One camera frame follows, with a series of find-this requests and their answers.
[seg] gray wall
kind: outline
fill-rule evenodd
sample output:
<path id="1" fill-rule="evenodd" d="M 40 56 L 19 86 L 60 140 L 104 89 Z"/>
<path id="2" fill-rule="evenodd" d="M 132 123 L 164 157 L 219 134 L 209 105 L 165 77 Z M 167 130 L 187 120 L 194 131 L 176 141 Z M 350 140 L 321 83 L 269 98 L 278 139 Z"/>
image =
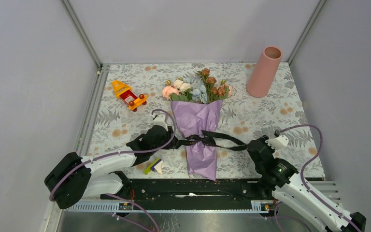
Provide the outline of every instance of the gray wall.
<path id="1" fill-rule="evenodd" d="M 328 1 L 291 69 L 324 169 L 371 232 L 371 1 Z"/>
<path id="2" fill-rule="evenodd" d="M 318 0 L 71 0 L 103 62 L 286 60 Z"/>
<path id="3" fill-rule="evenodd" d="M 96 68 L 60 1 L 0 0 L 0 232 L 37 232 Z"/>

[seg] purple wrapping paper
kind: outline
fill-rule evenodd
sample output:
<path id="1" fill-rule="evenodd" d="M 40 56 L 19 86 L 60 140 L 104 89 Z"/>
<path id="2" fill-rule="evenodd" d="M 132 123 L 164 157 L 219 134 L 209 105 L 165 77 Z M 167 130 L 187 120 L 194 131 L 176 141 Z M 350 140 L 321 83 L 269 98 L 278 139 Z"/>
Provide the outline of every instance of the purple wrapping paper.
<path id="1" fill-rule="evenodd" d="M 171 102 L 177 127 L 184 137 L 202 136 L 201 130 L 215 131 L 220 119 L 222 100 L 208 105 L 185 101 Z M 201 142 L 186 147 L 188 174 L 199 174 L 215 180 L 217 172 L 217 149 Z"/>

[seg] black metal track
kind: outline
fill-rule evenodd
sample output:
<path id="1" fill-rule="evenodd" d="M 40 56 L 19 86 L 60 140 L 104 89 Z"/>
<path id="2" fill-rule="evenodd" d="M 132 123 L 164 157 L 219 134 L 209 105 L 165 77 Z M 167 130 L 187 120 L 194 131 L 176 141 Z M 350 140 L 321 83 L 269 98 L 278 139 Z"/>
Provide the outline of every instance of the black metal track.
<path id="1" fill-rule="evenodd" d="M 146 210 L 239 210 L 252 209 L 251 200 L 272 201 L 271 189 L 259 179 L 132 179 L 116 195 L 130 199 L 134 190 L 136 203 Z M 322 181 L 322 178 L 308 178 Z M 198 197 L 176 195 L 194 193 Z M 101 199 L 113 199 L 101 195 Z"/>

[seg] pink vase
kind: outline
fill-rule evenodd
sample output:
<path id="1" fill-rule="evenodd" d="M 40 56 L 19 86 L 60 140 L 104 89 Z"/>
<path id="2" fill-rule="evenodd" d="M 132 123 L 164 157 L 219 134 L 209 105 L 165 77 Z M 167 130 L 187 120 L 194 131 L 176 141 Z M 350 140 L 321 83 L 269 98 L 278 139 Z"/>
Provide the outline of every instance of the pink vase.
<path id="1" fill-rule="evenodd" d="M 264 49 L 247 83 L 247 91 L 251 96 L 262 98 L 268 94 L 281 58 L 282 51 L 279 48 Z"/>

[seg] blue hydrangea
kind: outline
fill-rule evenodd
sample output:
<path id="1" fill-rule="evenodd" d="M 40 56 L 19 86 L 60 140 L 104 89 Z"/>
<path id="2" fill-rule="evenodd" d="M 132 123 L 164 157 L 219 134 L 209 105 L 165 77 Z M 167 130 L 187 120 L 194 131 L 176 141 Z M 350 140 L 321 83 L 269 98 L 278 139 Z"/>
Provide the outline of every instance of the blue hydrangea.
<path id="1" fill-rule="evenodd" d="M 204 103 L 204 104 L 208 104 L 208 95 L 207 95 L 207 92 L 203 92 L 201 94 L 201 102 Z"/>
<path id="2" fill-rule="evenodd" d="M 200 101 L 201 91 L 198 88 L 193 89 L 190 93 L 193 95 L 193 100 L 196 102 Z"/>
<path id="3" fill-rule="evenodd" d="M 184 77 L 183 77 L 183 81 L 184 81 L 185 83 L 188 83 L 188 84 L 192 84 L 192 83 L 193 83 L 193 79 L 192 79 L 191 77 L 186 77 L 186 76 L 184 76 Z"/>
<path id="4" fill-rule="evenodd" d="M 205 85 L 200 85 L 198 89 L 200 90 L 201 93 L 207 93 L 207 88 L 205 87 Z"/>

